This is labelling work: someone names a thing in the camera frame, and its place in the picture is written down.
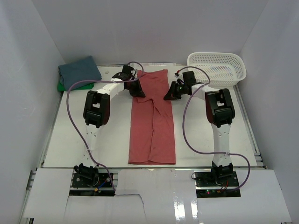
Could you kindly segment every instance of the red garment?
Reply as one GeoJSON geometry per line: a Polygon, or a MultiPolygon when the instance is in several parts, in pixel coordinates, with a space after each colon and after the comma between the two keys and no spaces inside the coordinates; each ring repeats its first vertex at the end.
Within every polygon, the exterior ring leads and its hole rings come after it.
{"type": "Polygon", "coordinates": [[[133,98],[130,164],[176,164],[171,101],[163,100],[169,90],[167,73],[145,72],[140,79],[146,97],[133,98]]]}

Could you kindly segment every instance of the plastic basket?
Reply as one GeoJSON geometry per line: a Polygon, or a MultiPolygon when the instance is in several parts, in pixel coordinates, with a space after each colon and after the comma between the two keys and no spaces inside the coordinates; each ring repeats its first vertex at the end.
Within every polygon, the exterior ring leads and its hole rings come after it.
{"type": "MultiPolygon", "coordinates": [[[[204,70],[210,77],[212,86],[233,86],[246,77],[246,69],[243,60],[231,53],[202,53],[195,52],[188,56],[188,66],[194,66],[204,70]]],[[[193,68],[195,78],[199,82],[208,81],[205,74],[193,68]]]]}

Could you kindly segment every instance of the folded blue cloth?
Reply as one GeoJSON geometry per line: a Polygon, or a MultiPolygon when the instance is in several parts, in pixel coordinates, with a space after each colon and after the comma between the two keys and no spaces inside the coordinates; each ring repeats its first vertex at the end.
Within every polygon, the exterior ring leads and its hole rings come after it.
{"type": "MultiPolygon", "coordinates": [[[[66,90],[69,90],[71,85],[83,80],[101,80],[102,75],[95,64],[93,57],[88,56],[79,61],[59,65],[60,83],[64,85],[66,90]]],[[[73,89],[87,85],[92,82],[79,83],[73,89]]]]}

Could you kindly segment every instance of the folded clothes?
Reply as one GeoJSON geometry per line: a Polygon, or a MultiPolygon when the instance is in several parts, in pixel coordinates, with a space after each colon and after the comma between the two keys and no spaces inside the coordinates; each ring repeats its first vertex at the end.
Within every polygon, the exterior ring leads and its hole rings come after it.
{"type": "MultiPolygon", "coordinates": [[[[60,65],[58,69],[61,76],[60,83],[66,90],[69,90],[74,83],[79,81],[102,79],[101,73],[98,70],[92,56],[88,56],[73,63],[60,65]]],[[[79,88],[89,83],[90,82],[79,83],[75,86],[75,88],[79,88]]]]}
{"type": "MultiPolygon", "coordinates": [[[[81,86],[79,88],[75,88],[75,89],[72,89],[72,90],[91,90],[93,87],[94,87],[94,83],[90,83],[90,84],[87,84],[87,85],[84,85],[84,86],[81,86]]],[[[66,91],[64,85],[62,85],[60,82],[58,82],[57,90],[59,92],[66,91]]]]}
{"type": "Polygon", "coordinates": [[[133,98],[129,163],[175,164],[175,140],[167,70],[145,72],[140,84],[145,98],[133,98]]]}

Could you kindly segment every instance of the gray wall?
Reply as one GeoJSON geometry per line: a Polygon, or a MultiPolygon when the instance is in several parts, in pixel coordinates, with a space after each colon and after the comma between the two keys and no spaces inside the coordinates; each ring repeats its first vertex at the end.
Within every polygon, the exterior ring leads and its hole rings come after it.
{"type": "Polygon", "coordinates": [[[49,134],[63,59],[31,0],[0,1],[0,223],[19,221],[49,134]]]}
{"type": "Polygon", "coordinates": [[[32,0],[65,62],[175,62],[239,53],[268,0],[32,0]]]}
{"type": "Polygon", "coordinates": [[[240,90],[262,158],[299,223],[299,1],[270,0],[241,57],[240,90]]]}

